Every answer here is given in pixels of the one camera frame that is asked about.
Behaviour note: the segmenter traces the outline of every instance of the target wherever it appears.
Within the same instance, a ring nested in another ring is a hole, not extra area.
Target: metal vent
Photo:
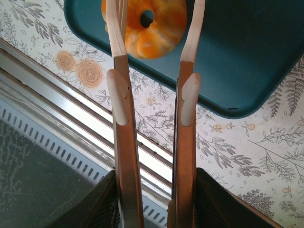
[[[34,143],[43,147],[92,183],[97,184],[108,173],[107,170],[2,100],[0,100],[0,119],[7,122]],[[167,211],[144,195],[142,200],[145,218],[161,228],[167,227]]]

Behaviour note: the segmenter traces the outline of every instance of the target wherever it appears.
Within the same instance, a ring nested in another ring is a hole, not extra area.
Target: plastic tray
[[[188,24],[194,0],[186,0]],[[65,0],[73,33],[111,54],[101,0]],[[134,69],[175,90],[180,44],[153,60],[129,57]],[[202,77],[199,104],[226,118],[255,112],[304,54],[304,1],[206,0],[195,72]]]

